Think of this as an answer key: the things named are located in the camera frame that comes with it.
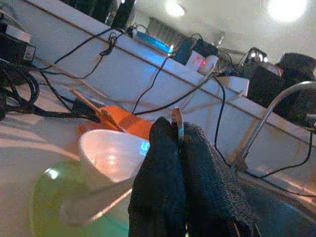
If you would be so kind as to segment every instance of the metal clip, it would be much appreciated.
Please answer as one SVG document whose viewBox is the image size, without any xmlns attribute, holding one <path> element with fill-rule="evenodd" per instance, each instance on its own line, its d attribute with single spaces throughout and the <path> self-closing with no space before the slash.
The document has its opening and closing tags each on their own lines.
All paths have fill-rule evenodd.
<svg viewBox="0 0 316 237">
<path fill-rule="evenodd" d="M 184 125 L 182 120 L 182 113 L 179 107 L 175 107 L 172 111 L 172 125 L 178 127 L 178 144 L 182 146 L 184 138 Z"/>
</svg>

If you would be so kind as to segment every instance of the black glove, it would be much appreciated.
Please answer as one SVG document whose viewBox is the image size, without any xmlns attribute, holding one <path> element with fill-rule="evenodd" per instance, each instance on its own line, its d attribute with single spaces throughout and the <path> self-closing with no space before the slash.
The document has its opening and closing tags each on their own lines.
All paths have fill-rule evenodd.
<svg viewBox="0 0 316 237">
<path fill-rule="evenodd" d="M 254 216 L 236 174 L 196 125 L 184 124 L 181 164 L 190 236 L 238 236 L 237 228 L 240 236 L 251 237 Z"/>
<path fill-rule="evenodd" d="M 129 237 L 185 236 L 186 195 L 175 134 L 165 118 L 151 128 L 128 207 Z"/>
</svg>

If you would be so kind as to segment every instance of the black box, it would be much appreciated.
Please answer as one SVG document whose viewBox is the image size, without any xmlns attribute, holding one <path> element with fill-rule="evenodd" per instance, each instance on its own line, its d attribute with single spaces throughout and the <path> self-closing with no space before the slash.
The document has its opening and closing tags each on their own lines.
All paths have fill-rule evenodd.
<svg viewBox="0 0 316 237">
<path fill-rule="evenodd" d="M 35 47 L 7 34 L 0 33 L 0 59 L 10 63 L 31 66 Z"/>
</svg>

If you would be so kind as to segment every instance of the blue light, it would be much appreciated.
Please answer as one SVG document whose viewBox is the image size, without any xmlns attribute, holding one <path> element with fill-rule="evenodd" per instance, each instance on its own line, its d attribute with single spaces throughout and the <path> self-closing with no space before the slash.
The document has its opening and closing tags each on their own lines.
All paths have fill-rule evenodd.
<svg viewBox="0 0 316 237">
<path fill-rule="evenodd" d="M 149 142 L 142 142 L 141 149 L 145 152 L 149 150 L 150 144 Z"/>
</svg>

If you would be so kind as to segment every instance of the black speaker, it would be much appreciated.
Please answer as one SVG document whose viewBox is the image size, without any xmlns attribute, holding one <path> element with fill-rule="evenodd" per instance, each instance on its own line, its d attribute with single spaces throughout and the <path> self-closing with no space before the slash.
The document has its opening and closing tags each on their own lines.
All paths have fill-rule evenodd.
<svg viewBox="0 0 316 237">
<path fill-rule="evenodd" d="M 122 0 L 112 23 L 112 28 L 127 29 L 130 16 L 133 14 L 135 3 L 136 0 Z"/>
<path fill-rule="evenodd" d="M 102 23 L 105 23 L 109 10 L 111 8 L 112 0 L 97 0 L 94 6 L 92 17 Z"/>
</svg>

